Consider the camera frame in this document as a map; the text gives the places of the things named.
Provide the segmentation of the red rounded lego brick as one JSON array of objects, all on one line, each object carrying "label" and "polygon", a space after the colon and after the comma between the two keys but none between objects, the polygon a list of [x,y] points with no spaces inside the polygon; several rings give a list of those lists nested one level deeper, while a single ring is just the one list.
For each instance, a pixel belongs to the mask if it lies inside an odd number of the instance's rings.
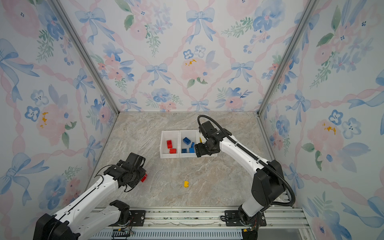
[{"label": "red rounded lego brick", "polygon": [[173,148],[173,142],[172,140],[167,140],[167,148],[172,149]]}]

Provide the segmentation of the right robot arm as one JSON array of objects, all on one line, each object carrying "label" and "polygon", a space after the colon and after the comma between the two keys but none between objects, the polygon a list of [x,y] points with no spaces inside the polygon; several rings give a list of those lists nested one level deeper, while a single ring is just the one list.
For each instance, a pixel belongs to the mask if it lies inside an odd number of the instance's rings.
[{"label": "right robot arm", "polygon": [[286,192],[287,185],[281,165],[268,161],[242,145],[232,134],[223,128],[215,128],[209,121],[199,124],[199,132],[205,139],[195,145],[197,157],[225,153],[239,163],[253,177],[251,194],[239,207],[238,221],[244,226],[257,222],[257,218],[270,206],[290,206],[290,202],[279,202]]}]

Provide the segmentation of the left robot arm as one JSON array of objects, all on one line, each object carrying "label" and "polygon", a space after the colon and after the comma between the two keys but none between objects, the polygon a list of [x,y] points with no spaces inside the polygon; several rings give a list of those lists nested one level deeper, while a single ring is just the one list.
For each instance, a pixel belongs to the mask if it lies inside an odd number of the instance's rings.
[{"label": "left robot arm", "polygon": [[44,214],[36,222],[35,240],[88,240],[110,225],[123,231],[134,226],[135,215],[122,201],[112,201],[104,210],[89,214],[110,194],[124,188],[133,190],[146,177],[146,159],[130,153],[125,161],[109,165],[83,194],[53,215]]}]

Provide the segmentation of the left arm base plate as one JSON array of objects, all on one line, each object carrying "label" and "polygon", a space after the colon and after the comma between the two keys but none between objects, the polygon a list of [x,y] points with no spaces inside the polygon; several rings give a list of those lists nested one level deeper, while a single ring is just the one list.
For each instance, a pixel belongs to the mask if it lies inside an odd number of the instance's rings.
[{"label": "left arm base plate", "polygon": [[146,219],[145,210],[130,210],[122,213],[112,227],[143,227]]}]

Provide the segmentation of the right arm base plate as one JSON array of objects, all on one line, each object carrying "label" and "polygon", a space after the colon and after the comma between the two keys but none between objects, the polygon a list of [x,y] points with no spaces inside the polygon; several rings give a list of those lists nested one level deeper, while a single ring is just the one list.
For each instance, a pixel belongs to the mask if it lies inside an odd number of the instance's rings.
[{"label": "right arm base plate", "polygon": [[265,227],[267,225],[264,213],[257,213],[252,217],[249,217],[242,211],[226,210],[224,214],[220,216],[221,221],[225,222],[227,227]]}]

